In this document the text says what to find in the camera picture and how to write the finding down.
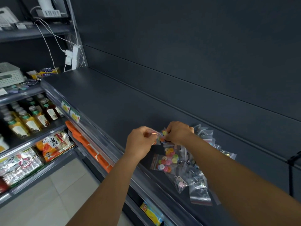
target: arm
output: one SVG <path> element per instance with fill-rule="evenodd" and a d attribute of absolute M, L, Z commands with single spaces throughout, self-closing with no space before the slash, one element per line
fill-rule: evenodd
<path fill-rule="evenodd" d="M 171 122 L 166 140 L 185 146 L 194 156 L 221 203 L 242 225 L 295 225 L 301 204 L 283 190 L 225 156 L 193 134 L 193 128 Z"/>
<path fill-rule="evenodd" d="M 130 133 L 124 155 L 66 226 L 117 225 L 132 174 L 157 138 L 154 134 L 145 137 L 147 129 Z"/>

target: hand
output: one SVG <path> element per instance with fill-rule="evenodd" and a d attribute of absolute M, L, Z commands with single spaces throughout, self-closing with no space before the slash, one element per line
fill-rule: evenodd
<path fill-rule="evenodd" d="M 184 140 L 187 135 L 194 133 L 193 127 L 189 127 L 187 124 L 184 124 L 180 121 L 171 122 L 166 131 L 168 134 L 165 136 L 165 140 L 171 141 L 174 144 L 184 145 Z"/>
<path fill-rule="evenodd" d="M 151 130 L 151 128 L 142 126 L 134 129 L 129 134 L 124 156 L 136 160 L 137 163 L 146 156 L 152 144 L 158 138 L 156 134 L 151 134 L 148 130 Z"/>

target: tile floor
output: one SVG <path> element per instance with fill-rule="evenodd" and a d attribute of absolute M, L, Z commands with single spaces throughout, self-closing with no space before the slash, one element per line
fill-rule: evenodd
<path fill-rule="evenodd" d="M 64 226 L 97 188 L 81 162 L 71 161 L 0 209 L 1 226 Z M 118 226 L 133 226 L 122 213 Z"/>

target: storage basket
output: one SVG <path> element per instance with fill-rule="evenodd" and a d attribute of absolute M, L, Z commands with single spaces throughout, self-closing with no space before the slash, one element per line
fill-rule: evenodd
<path fill-rule="evenodd" d="M 20 68 L 3 62 L 0 63 L 0 88 L 24 82 Z"/>

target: forearm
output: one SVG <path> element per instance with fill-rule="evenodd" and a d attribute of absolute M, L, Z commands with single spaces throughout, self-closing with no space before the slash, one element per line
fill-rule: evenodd
<path fill-rule="evenodd" d="M 67 226 L 117 225 L 137 164 L 136 159 L 124 155 Z"/>
<path fill-rule="evenodd" d="M 184 146 L 224 207 L 242 225 L 288 225 L 300 220 L 297 201 L 198 136 L 187 136 Z"/>

